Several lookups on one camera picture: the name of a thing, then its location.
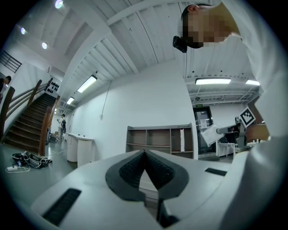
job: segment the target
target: bookshelf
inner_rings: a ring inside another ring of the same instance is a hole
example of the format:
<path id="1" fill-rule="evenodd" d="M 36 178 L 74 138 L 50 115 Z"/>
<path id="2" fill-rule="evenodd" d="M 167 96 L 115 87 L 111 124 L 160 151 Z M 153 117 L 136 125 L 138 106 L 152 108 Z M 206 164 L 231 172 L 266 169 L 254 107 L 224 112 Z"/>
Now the bookshelf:
<path id="1" fill-rule="evenodd" d="M 182 151 L 181 138 L 184 144 Z M 193 159 L 192 124 L 152 127 L 128 126 L 126 152 L 142 149 L 158 150 L 167 154 Z"/>

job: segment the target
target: black rectangular slot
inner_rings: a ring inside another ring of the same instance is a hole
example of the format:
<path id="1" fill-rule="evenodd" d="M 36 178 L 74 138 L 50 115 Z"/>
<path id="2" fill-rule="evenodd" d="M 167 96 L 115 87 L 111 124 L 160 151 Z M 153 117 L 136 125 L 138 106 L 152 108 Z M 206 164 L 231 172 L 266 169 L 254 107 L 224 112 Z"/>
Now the black rectangular slot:
<path id="1" fill-rule="evenodd" d="M 214 168 L 207 168 L 205 171 L 209 172 L 209 173 L 216 174 L 216 175 L 220 175 L 220 176 L 225 176 L 227 173 L 226 171 L 222 171 L 222 170 L 218 170 L 218 169 L 214 169 Z"/>
<path id="2" fill-rule="evenodd" d="M 43 215 L 43 218 L 50 223 L 58 226 L 69 209 L 77 200 L 81 191 L 77 189 L 68 189 L 56 203 Z"/>

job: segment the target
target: neck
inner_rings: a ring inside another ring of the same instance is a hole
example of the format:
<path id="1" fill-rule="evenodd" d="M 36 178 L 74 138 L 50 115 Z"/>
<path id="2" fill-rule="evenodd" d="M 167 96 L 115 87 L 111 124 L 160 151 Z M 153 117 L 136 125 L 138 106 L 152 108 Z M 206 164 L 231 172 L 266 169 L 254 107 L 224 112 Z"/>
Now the neck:
<path id="1" fill-rule="evenodd" d="M 220 17 L 222 17 L 223 20 L 225 21 L 226 26 L 228 27 L 229 30 L 228 32 L 230 33 L 230 35 L 240 37 L 240 31 L 234 18 L 232 17 L 231 13 L 222 2 L 215 7 L 211 7 L 209 9 L 209 13 L 212 15 L 219 15 Z"/>

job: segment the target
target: person in black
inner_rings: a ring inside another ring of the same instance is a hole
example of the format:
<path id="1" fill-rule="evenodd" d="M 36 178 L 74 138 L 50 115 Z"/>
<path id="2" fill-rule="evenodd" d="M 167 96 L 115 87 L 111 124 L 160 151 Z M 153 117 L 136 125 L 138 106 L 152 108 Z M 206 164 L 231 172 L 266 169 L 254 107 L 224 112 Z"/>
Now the person in black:
<path id="1" fill-rule="evenodd" d="M 3 86 L 4 86 L 4 84 L 9 84 L 10 81 L 11 81 L 10 76 L 7 76 L 5 78 L 0 78 L 0 103 L 1 103 L 2 98 L 3 98 L 3 93 L 2 93 Z"/>

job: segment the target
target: ear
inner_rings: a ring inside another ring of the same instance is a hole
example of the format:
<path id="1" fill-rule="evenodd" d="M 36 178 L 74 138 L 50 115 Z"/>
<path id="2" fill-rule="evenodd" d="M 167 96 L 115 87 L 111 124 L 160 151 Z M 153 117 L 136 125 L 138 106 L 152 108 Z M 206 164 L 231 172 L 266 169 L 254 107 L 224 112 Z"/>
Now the ear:
<path id="1" fill-rule="evenodd" d="M 197 5 L 191 5 L 188 7 L 188 12 L 193 12 L 193 11 L 200 11 L 201 9 Z"/>

